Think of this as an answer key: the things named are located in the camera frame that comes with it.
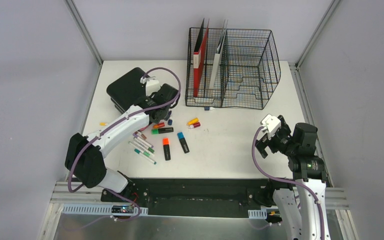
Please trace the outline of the green highlighter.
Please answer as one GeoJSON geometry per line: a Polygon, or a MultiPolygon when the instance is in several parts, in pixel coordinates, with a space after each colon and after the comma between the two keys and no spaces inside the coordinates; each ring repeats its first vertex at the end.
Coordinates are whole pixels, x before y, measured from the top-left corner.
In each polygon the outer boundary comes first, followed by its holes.
{"type": "Polygon", "coordinates": [[[173,127],[162,127],[162,128],[155,128],[151,130],[152,135],[159,135],[159,134],[167,134],[172,133],[174,131],[173,127]]]}

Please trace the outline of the black pink drawer unit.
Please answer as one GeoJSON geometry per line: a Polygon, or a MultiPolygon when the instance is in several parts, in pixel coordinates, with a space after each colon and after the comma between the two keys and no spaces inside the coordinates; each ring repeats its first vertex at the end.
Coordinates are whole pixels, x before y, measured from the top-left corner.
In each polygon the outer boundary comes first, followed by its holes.
{"type": "Polygon", "coordinates": [[[121,114],[125,113],[131,106],[147,109],[170,100],[169,95],[163,92],[162,88],[147,94],[146,86],[140,82],[144,74],[144,70],[135,67],[106,88],[110,100],[121,114]]]}

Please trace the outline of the red notebook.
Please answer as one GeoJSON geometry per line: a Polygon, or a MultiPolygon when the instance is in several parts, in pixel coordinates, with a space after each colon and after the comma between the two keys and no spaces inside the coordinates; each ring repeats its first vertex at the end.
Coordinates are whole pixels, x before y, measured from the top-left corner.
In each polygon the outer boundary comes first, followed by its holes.
{"type": "Polygon", "coordinates": [[[204,63],[207,49],[209,22],[205,27],[205,18],[201,22],[201,26],[196,38],[193,51],[193,97],[198,97],[199,89],[204,70],[204,63]]]}

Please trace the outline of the orange highlighter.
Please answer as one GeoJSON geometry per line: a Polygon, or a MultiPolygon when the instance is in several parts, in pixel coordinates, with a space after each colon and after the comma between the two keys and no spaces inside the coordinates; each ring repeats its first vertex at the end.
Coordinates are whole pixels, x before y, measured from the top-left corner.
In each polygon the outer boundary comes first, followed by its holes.
{"type": "Polygon", "coordinates": [[[164,153],[164,159],[166,161],[171,160],[171,152],[170,152],[170,142],[168,138],[162,139],[162,145],[163,145],[163,153],[164,153]]]}

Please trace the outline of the blue highlighter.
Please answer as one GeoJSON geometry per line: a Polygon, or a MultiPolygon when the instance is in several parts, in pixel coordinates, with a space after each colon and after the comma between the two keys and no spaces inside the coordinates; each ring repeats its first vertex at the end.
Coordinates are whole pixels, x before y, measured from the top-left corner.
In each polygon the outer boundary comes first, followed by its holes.
{"type": "Polygon", "coordinates": [[[179,143],[182,147],[182,150],[185,154],[189,153],[190,152],[190,149],[189,149],[189,146],[187,144],[187,141],[184,137],[184,134],[182,132],[178,132],[177,133],[177,137],[178,137],[178,140],[179,140],[179,143]]]}

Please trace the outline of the grey notebook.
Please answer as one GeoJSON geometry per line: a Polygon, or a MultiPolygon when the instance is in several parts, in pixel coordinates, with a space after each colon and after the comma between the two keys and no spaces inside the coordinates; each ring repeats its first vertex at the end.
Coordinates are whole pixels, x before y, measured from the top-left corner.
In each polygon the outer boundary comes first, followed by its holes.
{"type": "Polygon", "coordinates": [[[209,82],[209,89],[210,90],[213,90],[214,86],[215,86],[215,82],[216,82],[216,78],[217,78],[217,74],[218,74],[218,69],[220,66],[221,59],[222,59],[222,52],[223,52],[223,46],[224,46],[228,22],[229,21],[226,19],[223,21],[223,26],[221,29],[219,41],[217,44],[217,48],[215,50],[213,65],[212,65],[212,72],[210,75],[210,82],[209,82]]]}

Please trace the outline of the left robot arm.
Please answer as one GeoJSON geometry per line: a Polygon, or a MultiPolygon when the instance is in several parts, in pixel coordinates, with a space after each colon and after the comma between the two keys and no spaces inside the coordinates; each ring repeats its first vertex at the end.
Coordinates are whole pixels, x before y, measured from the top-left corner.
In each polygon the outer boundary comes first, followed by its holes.
{"type": "Polygon", "coordinates": [[[86,136],[74,134],[68,144],[64,166],[87,188],[96,186],[113,191],[120,202],[132,198],[133,189],[126,176],[106,167],[104,159],[127,137],[151,123],[167,117],[179,91],[169,84],[147,95],[139,91],[138,97],[124,113],[107,126],[86,136]]]}

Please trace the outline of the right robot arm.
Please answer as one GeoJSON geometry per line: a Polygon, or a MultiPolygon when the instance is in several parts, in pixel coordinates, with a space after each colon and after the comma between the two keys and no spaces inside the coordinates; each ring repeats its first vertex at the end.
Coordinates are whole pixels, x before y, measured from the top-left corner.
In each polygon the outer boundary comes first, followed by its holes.
{"type": "Polygon", "coordinates": [[[317,131],[317,127],[302,122],[291,131],[282,120],[272,137],[266,126],[260,126],[253,138],[252,160],[269,179],[254,201],[265,207],[277,206],[290,240],[331,238],[326,211],[327,171],[315,154],[317,131]],[[255,152],[266,158],[266,148],[287,157],[292,179],[274,177],[259,166],[255,152]]]}

